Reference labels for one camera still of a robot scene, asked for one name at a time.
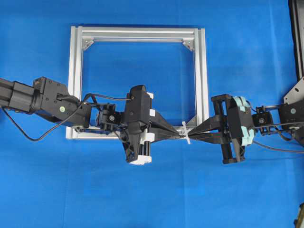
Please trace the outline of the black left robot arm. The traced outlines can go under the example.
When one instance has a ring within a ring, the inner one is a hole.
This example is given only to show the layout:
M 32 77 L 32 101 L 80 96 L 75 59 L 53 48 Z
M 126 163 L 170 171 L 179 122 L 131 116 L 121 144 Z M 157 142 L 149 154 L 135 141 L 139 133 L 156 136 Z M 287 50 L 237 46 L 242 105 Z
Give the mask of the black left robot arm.
M 77 133 L 114 134 L 125 151 L 126 161 L 145 165 L 152 161 L 151 144 L 179 139 L 180 133 L 152 108 L 153 94 L 144 85 L 131 88 L 123 98 L 125 109 L 115 109 L 114 97 L 107 103 L 98 94 L 83 99 L 71 95 L 66 85 L 40 77 L 29 86 L 17 81 L 0 81 L 0 107 L 24 114 L 36 114 L 56 127 L 67 126 Z

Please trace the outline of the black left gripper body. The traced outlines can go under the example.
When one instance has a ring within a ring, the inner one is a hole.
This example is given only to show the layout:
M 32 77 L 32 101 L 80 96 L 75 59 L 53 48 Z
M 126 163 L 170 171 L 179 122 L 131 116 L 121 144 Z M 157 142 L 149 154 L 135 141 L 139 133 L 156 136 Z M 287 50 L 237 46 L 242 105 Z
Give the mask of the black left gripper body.
M 130 122 L 124 121 L 124 112 L 122 114 L 121 140 L 125 151 L 126 162 L 133 165 L 145 165 L 152 162 L 150 152 L 150 141 L 147 143 L 142 141 L 142 137 L 148 132 L 148 124 L 142 122 Z

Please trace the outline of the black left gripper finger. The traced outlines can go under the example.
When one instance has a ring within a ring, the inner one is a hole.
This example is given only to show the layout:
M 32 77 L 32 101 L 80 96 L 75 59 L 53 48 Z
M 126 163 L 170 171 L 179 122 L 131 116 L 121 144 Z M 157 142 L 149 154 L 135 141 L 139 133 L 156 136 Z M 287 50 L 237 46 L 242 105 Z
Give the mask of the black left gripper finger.
M 158 112 L 149 116 L 149 133 L 155 137 L 180 137 L 180 133 Z
M 180 136 L 179 134 L 174 134 L 172 132 L 157 132 L 154 134 L 153 143 L 163 140 L 176 140 L 180 138 L 182 138 L 182 136 Z

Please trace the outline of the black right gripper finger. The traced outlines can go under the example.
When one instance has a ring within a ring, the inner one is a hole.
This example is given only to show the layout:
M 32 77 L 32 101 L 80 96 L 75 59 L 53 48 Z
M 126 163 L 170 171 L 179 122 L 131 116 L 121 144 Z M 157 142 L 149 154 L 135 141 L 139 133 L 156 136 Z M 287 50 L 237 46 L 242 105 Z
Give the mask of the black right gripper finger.
M 200 133 L 195 135 L 190 135 L 190 139 L 203 141 L 212 144 L 224 144 L 225 137 L 221 133 Z
M 218 130 L 220 128 L 220 116 L 215 115 L 213 117 L 208 118 L 202 124 L 193 128 L 189 131 L 189 136 L 197 135 L 200 133 L 209 132 L 212 130 Z

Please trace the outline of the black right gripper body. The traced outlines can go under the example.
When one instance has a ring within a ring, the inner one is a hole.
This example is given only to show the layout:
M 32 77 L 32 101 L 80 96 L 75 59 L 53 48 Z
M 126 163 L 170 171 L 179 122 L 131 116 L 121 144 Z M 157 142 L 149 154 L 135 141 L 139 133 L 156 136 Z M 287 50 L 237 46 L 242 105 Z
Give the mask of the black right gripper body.
M 245 160 L 245 147 L 255 136 L 251 105 L 242 96 L 228 94 L 211 98 L 216 115 L 220 116 L 219 132 L 224 136 L 221 144 L 223 163 L 232 164 Z

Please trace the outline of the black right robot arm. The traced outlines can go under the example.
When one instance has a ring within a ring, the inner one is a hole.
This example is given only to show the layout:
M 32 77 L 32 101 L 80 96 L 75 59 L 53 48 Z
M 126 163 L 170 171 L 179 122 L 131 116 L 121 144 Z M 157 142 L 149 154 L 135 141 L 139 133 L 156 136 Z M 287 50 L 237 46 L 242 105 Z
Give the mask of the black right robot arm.
M 283 140 L 304 144 L 304 101 L 253 109 L 242 96 L 228 94 L 212 97 L 214 115 L 188 132 L 188 138 L 221 146 L 223 163 L 245 160 L 245 148 L 260 143 L 262 136 L 278 134 Z

